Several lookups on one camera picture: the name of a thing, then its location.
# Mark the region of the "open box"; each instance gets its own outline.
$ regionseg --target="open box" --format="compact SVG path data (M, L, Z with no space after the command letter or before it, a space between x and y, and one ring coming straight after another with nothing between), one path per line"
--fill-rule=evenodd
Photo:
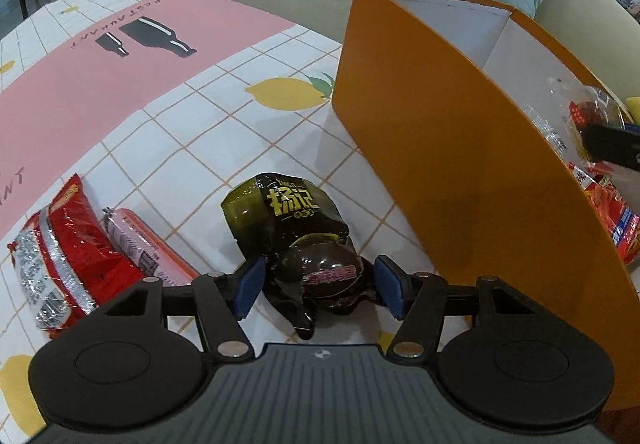
M460 285L497 275L589 335L615 366L607 410L636 406L640 301L580 185L520 108L564 132L549 78L602 87L505 4L353 0L333 104L438 272Z

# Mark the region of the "dark brown snack package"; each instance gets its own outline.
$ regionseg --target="dark brown snack package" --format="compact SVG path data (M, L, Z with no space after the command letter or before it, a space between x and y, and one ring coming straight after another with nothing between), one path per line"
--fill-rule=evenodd
M380 303L371 263L355 252L333 201L308 180L260 173L222 209L244 257L265 256L264 294L300 338L313 336L317 309L349 314L364 299Z

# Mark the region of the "lemon print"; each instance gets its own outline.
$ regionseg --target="lemon print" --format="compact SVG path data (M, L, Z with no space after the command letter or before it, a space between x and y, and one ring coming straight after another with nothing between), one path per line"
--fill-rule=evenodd
M29 437L35 435L44 421L31 395L27 370L31 357L11 356L0 368L0 390L18 427Z
M4 74L5 72L9 72L12 68L14 68L15 62L14 60L10 60L4 65L0 66L0 74Z
M334 79L328 74L326 82L320 78L307 76L310 82L297 78L271 78L261 81L246 91L254 99L270 109L275 110L303 110L317 107L327 101L334 90Z

